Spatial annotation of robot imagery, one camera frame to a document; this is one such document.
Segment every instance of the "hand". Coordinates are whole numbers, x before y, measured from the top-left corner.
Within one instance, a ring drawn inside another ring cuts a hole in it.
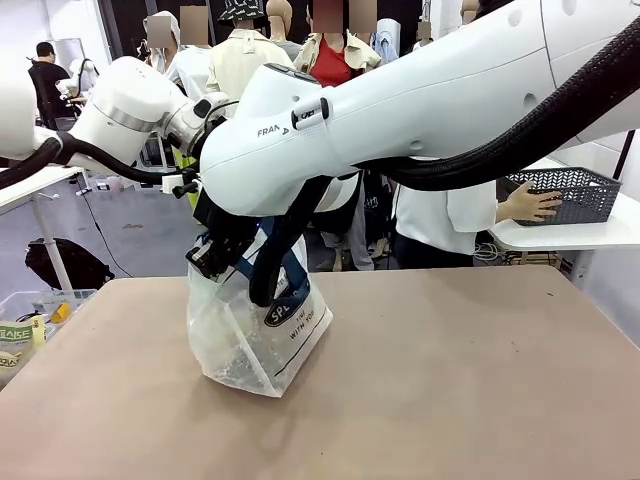
[[[562,200],[559,198],[562,194],[549,192],[534,195],[529,193],[531,187],[533,187],[532,182],[524,183],[509,196],[506,202],[500,205],[498,216],[502,216],[501,220],[511,218],[540,223],[544,222],[544,217],[556,215],[554,207],[562,205]]]

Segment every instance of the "black shirt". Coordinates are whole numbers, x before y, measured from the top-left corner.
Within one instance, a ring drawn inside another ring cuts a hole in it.
[[[56,117],[67,117],[71,112],[65,102],[60,99],[60,92],[56,88],[58,80],[66,80],[69,75],[64,68],[49,62],[34,62],[29,69],[31,80],[36,86],[38,95],[38,110],[43,115],[43,104],[45,101],[51,103]]]

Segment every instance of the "brown tabletop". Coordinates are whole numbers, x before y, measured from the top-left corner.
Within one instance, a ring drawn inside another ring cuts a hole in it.
[[[0,392],[0,478],[640,477],[640,355],[556,271],[314,279],[280,400],[202,376],[184,279],[110,282]]]

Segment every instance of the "red top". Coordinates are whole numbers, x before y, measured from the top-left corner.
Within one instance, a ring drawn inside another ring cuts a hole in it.
[[[338,53],[324,40],[320,41],[320,50],[311,76],[323,87],[337,87],[353,78],[351,67],[344,60],[344,50]]]

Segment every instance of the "black plastic basket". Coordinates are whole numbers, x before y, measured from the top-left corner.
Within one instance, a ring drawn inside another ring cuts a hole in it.
[[[505,200],[525,182],[533,182],[531,193],[560,192],[562,205],[556,216],[544,222],[518,221],[523,226],[604,223],[618,197],[621,183],[586,168],[523,170],[498,180],[498,199]]]

